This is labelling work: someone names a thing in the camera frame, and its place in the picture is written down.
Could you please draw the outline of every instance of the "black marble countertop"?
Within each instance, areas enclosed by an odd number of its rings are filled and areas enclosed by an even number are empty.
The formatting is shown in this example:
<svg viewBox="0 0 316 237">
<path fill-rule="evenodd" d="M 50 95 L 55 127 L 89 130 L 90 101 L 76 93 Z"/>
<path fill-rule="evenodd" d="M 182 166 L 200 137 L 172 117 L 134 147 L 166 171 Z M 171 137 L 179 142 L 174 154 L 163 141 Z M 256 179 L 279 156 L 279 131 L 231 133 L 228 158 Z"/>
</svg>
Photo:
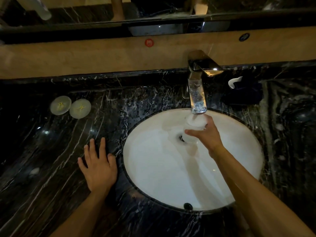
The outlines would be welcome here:
<svg viewBox="0 0 316 237">
<path fill-rule="evenodd" d="M 233 116 L 262 144 L 260 181 L 316 231 L 316 74 L 315 66 L 227 67 L 205 78 L 207 107 Z M 260 104 L 231 107 L 221 101 L 227 80 L 258 79 Z M 117 156 L 118 181 L 105 200 L 94 236 L 238 236 L 236 206 L 219 211 L 176 211 L 141 194 L 123 168 L 123 146 L 142 120 L 164 110 L 189 108 L 182 98 L 186 70 L 82 75 L 0 83 L 0 235 L 48 236 L 88 196 L 77 166 L 90 138 L 107 140 Z M 90 114 L 73 119 L 52 115 L 50 102 L 66 94 L 88 99 Z"/>
</svg>

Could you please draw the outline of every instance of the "faucet spout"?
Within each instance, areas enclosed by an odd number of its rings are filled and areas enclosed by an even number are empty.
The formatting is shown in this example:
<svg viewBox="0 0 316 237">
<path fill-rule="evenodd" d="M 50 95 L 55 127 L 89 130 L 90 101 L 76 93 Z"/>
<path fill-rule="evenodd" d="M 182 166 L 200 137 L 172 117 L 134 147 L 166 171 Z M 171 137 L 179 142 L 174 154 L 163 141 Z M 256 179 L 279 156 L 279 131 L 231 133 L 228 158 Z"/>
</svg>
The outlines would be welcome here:
<svg viewBox="0 0 316 237">
<path fill-rule="evenodd" d="M 207 111 L 204 89 L 202 84 L 202 73 L 208 77 L 218 75 L 223 72 L 202 50 L 192 51 L 188 55 L 188 65 L 190 75 L 188 78 L 188 89 L 190 93 L 192 114 L 200 115 Z"/>
</svg>

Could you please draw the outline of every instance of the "round red sticker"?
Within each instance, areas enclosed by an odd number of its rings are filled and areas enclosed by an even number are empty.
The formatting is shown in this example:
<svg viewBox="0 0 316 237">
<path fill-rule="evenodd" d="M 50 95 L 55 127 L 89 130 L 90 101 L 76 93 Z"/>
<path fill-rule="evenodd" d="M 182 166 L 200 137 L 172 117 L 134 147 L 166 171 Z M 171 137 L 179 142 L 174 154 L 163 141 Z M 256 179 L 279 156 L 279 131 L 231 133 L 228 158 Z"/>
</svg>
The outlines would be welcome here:
<svg viewBox="0 0 316 237">
<path fill-rule="evenodd" d="M 145 41 L 145 45 L 146 45 L 147 47 L 152 47 L 152 46 L 154 45 L 154 41 L 149 38 L 149 39 L 147 39 L 147 40 Z"/>
</svg>

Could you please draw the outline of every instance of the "black object on counter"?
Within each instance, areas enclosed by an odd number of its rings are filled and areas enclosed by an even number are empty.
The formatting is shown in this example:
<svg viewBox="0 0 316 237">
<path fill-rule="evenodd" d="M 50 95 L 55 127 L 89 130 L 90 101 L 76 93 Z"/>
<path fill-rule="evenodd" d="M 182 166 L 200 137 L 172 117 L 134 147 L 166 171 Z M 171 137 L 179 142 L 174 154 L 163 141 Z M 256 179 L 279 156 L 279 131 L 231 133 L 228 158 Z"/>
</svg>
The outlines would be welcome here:
<svg viewBox="0 0 316 237">
<path fill-rule="evenodd" d="M 235 88 L 230 89 L 222 96 L 222 102 L 226 105 L 254 105 L 263 98 L 262 84 L 252 78 L 243 77 L 241 81 L 234 83 Z"/>
</svg>

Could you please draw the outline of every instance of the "white oval sink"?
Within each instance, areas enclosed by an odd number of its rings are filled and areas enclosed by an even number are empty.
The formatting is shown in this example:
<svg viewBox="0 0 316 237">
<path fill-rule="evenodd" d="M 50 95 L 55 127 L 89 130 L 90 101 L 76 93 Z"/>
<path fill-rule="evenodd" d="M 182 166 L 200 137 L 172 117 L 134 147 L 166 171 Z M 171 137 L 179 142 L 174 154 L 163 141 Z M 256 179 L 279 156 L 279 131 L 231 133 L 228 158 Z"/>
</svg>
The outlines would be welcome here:
<svg viewBox="0 0 316 237">
<path fill-rule="evenodd" d="M 126 139 L 123 161 L 129 178 L 148 196 L 184 209 L 207 211 L 234 202 L 223 176 L 208 150 L 182 142 L 184 118 L 190 109 L 163 111 L 140 123 Z M 263 165 L 261 146 L 253 133 L 237 120 L 214 111 L 223 145 L 255 177 Z"/>
</svg>

